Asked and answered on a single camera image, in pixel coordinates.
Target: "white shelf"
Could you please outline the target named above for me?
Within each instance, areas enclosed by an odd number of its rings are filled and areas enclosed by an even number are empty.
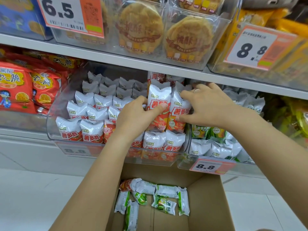
[[[283,86],[276,86],[246,79],[215,74],[210,72],[208,68],[205,68],[203,71],[186,69],[158,62],[140,60],[137,58],[122,56],[118,54],[111,54],[86,48],[79,48],[76,46],[63,45],[57,43],[54,39],[44,42],[28,38],[0,34],[0,43],[17,47],[23,47],[27,49],[45,51],[49,53],[62,54],[71,57],[83,58],[96,62],[103,62],[118,66],[126,66],[136,69],[155,71],[158,73],[171,74],[207,82],[220,83],[224,85],[236,86],[241,88],[247,88],[262,92],[268,92],[268,93],[308,100],[308,91],[296,90]]]

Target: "cardboard box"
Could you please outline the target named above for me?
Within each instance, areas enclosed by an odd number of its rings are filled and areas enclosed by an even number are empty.
[[[182,170],[175,164],[165,167],[124,163],[121,180],[138,177],[156,184],[186,187],[190,207],[189,217],[178,215],[178,205],[173,216],[151,207],[153,196],[148,195],[147,205],[139,205],[138,231],[235,231],[219,175]],[[124,215],[114,213],[113,206],[106,231],[122,231],[124,219]]]

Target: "forearm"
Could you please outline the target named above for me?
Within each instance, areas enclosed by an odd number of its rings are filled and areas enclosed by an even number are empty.
[[[308,152],[252,110],[241,110],[233,118],[227,124],[232,135],[308,227]]]
[[[114,133],[50,231],[105,230],[130,143]]]

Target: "right hand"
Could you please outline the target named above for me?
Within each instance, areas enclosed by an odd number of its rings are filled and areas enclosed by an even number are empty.
[[[175,119],[198,126],[226,128],[228,115],[237,112],[241,107],[236,105],[214,83],[209,85],[198,84],[196,89],[182,91],[181,97],[188,100],[193,109],[193,114],[183,114]]]

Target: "hand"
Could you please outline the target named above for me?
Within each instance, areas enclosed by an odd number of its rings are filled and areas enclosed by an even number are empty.
[[[225,129],[228,115],[242,108],[236,105],[221,89],[214,83],[209,85],[198,84],[196,89],[182,91],[181,97],[188,100],[193,109],[193,114],[183,114],[175,119],[198,126],[219,127]]]
[[[112,135],[122,135],[131,144],[167,107],[166,103],[161,103],[152,110],[144,111],[142,104],[148,104],[148,99],[139,96],[136,100],[124,106],[118,116],[116,129]]]

